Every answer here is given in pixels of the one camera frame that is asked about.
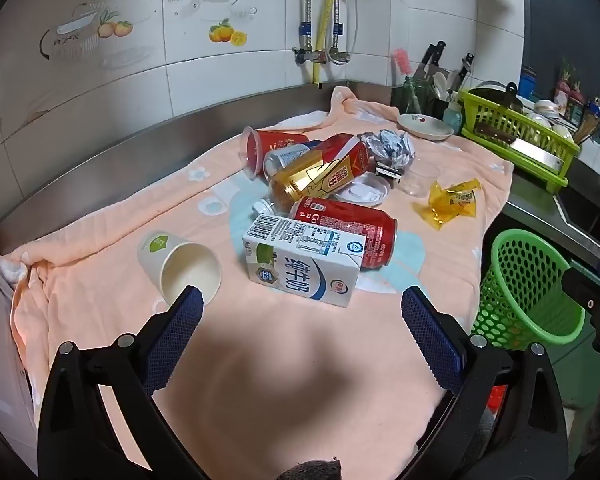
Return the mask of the yellow snack wrapper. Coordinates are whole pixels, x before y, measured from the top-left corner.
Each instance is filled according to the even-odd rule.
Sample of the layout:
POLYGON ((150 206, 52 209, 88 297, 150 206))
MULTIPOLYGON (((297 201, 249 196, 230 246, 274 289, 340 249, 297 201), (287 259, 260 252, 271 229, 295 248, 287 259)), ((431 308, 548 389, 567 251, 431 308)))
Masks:
POLYGON ((426 204, 414 204, 416 214, 428 226, 439 231, 456 217, 475 218, 477 214, 476 192, 481 188, 477 179, 460 182, 442 188, 438 181, 430 186, 426 204))

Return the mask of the white paper cup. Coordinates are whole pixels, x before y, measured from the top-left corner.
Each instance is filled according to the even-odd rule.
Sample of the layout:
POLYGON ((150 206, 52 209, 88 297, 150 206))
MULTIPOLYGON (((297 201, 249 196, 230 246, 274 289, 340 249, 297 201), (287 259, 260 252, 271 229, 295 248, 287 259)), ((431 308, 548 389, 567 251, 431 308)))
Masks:
POLYGON ((169 306, 187 286, 198 289, 208 306, 221 287, 221 263, 210 248, 164 231, 142 239, 137 260, 169 306))

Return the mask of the red cola can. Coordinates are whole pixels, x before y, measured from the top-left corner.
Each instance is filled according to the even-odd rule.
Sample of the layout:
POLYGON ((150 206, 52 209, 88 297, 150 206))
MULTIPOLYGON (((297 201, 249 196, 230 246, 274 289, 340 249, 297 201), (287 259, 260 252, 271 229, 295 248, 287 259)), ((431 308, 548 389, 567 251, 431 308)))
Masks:
POLYGON ((366 238, 363 269, 376 270, 388 266, 396 246, 398 220, 379 209, 305 197, 291 207, 289 217, 316 226, 363 235, 366 238))

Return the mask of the white milk carton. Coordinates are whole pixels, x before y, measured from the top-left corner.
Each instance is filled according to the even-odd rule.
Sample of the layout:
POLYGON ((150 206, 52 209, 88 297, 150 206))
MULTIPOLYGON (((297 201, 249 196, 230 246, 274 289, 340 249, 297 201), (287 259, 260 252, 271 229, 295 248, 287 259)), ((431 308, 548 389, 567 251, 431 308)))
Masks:
POLYGON ((344 308, 362 268, 365 237, 261 214, 242 244, 251 281, 344 308))

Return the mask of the white plastic cup lid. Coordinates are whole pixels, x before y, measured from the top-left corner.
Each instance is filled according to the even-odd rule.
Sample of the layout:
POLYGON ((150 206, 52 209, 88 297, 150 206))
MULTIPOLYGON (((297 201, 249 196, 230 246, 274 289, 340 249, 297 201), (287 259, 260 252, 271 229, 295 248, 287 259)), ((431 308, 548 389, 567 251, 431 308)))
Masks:
POLYGON ((366 172, 332 194, 332 198, 343 203, 377 207, 388 197, 390 191, 386 179, 366 172))

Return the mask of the foil wrapper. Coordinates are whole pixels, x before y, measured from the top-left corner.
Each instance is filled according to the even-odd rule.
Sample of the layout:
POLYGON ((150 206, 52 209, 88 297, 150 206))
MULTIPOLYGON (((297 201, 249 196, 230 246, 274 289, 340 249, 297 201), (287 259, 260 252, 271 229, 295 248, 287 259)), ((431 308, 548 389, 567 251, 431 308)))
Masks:
POLYGON ((404 174, 414 162, 415 145, 407 133, 390 129, 380 129, 378 132, 364 132, 358 138, 366 146, 376 165, 404 174))

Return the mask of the gold red drink can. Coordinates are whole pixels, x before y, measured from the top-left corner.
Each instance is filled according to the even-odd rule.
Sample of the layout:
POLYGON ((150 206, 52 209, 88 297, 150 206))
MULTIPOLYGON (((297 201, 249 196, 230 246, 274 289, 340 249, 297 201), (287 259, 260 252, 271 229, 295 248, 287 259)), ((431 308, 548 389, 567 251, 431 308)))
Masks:
POLYGON ((268 184, 266 199, 278 214, 288 214, 302 198, 326 198, 370 166, 370 152, 358 136, 335 134, 279 170, 268 184))

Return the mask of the blue silver can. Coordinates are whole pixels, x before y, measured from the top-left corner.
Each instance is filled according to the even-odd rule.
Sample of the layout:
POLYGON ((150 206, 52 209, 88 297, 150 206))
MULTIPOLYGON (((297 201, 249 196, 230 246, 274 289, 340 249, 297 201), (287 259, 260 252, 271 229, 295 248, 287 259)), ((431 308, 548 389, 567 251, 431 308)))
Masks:
POLYGON ((294 144, 286 148, 269 151, 264 156, 262 170, 266 180, 271 180, 280 170, 289 166, 300 156, 306 154, 310 148, 304 144, 294 144))

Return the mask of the red printed plastic cup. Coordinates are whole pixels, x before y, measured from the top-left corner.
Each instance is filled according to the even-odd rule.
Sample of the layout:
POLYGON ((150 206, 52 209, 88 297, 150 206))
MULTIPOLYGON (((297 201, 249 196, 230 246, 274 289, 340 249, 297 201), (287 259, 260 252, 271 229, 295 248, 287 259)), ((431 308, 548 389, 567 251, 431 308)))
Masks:
POLYGON ((246 127, 240 135, 238 156, 246 176, 253 180, 262 172, 266 154, 306 142, 309 138, 301 133, 246 127))

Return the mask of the green waste basket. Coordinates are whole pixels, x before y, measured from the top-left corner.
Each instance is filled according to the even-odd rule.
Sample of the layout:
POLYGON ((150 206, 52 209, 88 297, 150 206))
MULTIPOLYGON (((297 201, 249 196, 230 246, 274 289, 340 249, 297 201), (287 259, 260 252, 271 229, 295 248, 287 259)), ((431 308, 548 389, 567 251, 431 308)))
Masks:
POLYGON ((501 232, 491 247, 471 331, 508 350, 575 341, 585 312, 562 291, 569 269, 566 259, 541 237, 520 229, 501 232))

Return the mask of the lime green dish rack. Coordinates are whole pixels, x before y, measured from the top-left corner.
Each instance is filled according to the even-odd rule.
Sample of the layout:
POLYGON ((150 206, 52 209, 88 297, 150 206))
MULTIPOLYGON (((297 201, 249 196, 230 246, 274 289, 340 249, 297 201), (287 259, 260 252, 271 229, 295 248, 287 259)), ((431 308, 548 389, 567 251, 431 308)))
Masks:
POLYGON ((580 148, 550 127, 545 127, 510 106, 462 90, 462 135, 546 184, 556 194, 568 185, 567 172, 580 148))

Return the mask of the dark green utensil holder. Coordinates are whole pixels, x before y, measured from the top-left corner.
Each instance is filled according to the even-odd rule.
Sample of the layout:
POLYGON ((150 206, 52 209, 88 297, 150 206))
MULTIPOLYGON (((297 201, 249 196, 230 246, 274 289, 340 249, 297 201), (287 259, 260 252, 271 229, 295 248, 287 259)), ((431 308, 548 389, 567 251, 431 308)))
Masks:
POLYGON ((441 119, 449 102, 431 81, 405 77, 392 88, 391 105, 401 114, 423 114, 441 119))

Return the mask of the small clear bottle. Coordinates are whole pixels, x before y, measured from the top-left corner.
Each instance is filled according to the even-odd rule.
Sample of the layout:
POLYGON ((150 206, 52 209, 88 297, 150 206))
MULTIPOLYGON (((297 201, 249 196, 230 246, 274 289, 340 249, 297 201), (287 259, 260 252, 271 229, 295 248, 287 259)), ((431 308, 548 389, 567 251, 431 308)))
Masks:
POLYGON ((270 214, 271 216, 276 216, 277 214, 275 204, 266 198, 257 200, 252 205, 252 209, 258 216, 260 216, 260 214, 270 214))

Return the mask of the pink bottle brush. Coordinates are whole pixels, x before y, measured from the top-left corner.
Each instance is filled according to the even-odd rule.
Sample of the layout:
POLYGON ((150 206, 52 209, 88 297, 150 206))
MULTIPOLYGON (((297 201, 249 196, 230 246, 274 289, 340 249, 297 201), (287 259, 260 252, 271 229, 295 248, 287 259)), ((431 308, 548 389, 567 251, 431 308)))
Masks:
POLYGON ((410 58, 404 49, 396 49, 392 54, 393 64, 396 66, 396 73, 407 77, 412 73, 410 58))

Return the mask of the wall water valve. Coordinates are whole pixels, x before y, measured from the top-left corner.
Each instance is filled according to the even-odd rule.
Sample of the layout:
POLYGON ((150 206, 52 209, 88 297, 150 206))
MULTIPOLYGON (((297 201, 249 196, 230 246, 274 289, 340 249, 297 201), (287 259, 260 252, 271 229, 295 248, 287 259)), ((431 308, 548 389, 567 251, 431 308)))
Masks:
POLYGON ((338 66, 346 65, 351 61, 351 53, 340 49, 340 39, 343 36, 343 24, 332 24, 332 43, 326 50, 314 50, 311 44, 311 23, 302 21, 299 25, 300 46, 294 48, 294 62, 297 65, 306 62, 320 64, 332 63, 338 66))

